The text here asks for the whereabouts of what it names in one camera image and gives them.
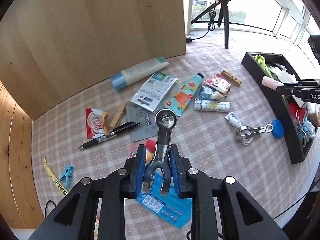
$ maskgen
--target black pen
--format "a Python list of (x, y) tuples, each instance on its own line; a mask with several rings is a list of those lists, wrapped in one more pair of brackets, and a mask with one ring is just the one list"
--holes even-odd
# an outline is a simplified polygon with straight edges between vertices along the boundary
[(98, 138), (94, 138), (93, 140), (84, 143), (83, 145), (81, 145), (79, 147), (79, 149), (83, 150), (83, 149), (87, 149), (89, 147), (95, 146), (98, 143), (101, 143), (101, 142), (104, 142), (106, 140), (111, 139), (112, 137), (118, 135), (119, 133), (127, 131), (131, 128), (134, 128), (139, 124), (140, 124), (140, 122), (126, 122), (125, 124), (122, 124), (122, 125), (114, 128), (111, 133), (101, 135)]

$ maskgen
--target stainless steel tool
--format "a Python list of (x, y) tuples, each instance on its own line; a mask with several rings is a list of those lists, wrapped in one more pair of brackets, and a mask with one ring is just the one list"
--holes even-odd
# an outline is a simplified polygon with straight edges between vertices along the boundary
[(169, 148), (172, 129), (177, 124), (177, 116), (170, 109), (160, 110), (155, 117), (158, 126), (156, 152), (153, 160), (144, 170), (142, 190), (150, 193), (153, 184), (154, 173), (160, 168), (163, 175), (160, 195), (166, 196), (169, 193), (171, 183), (171, 167), (169, 163)]
[[(250, 133), (248, 134), (239, 134), (241, 131), (249, 131)], [(251, 126), (241, 126), (236, 129), (236, 142), (241, 142), (242, 139), (247, 139), (251, 138), (254, 135), (261, 135), (262, 133), (270, 133), (273, 130), (273, 125), (271, 123), (268, 123), (264, 127), (259, 127), (259, 128), (252, 128)]]

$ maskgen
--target white charging cable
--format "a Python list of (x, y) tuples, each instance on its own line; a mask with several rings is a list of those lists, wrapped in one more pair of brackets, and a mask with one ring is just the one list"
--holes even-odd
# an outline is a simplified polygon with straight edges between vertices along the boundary
[[(236, 115), (236, 113), (231, 112), (231, 113), (227, 114), (225, 119), (227, 119), (229, 121), (229, 123), (231, 123), (233, 126), (235, 126), (237, 128), (242, 126), (241, 120)], [(239, 134), (240, 135), (250, 134), (250, 131), (244, 130), (244, 131), (239, 132)], [(252, 142), (252, 140), (253, 140), (252, 137), (247, 138), (247, 139), (241, 139), (242, 143), (246, 146), (249, 145)]]

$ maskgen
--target wooden wall panel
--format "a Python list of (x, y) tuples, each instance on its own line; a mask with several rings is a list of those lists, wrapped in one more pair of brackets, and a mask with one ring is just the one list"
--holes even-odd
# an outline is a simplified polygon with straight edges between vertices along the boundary
[(0, 213), (11, 228), (24, 228), (14, 201), (9, 174), (9, 136), (16, 102), (0, 89)]
[(182, 0), (15, 0), (0, 22), (0, 79), (32, 119), (131, 65), (182, 54)]
[(31, 118), (16, 104), (9, 141), (9, 168), (14, 199), (25, 228), (37, 228), (44, 217), (31, 166)]

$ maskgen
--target blue clothes clip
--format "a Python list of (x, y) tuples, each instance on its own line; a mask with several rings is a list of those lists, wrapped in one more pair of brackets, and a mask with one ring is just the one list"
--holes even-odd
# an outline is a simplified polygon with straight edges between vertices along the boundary
[(66, 180), (66, 184), (65, 184), (66, 189), (70, 188), (72, 173), (73, 173), (73, 167), (71, 165), (68, 165), (59, 179), (59, 181)]

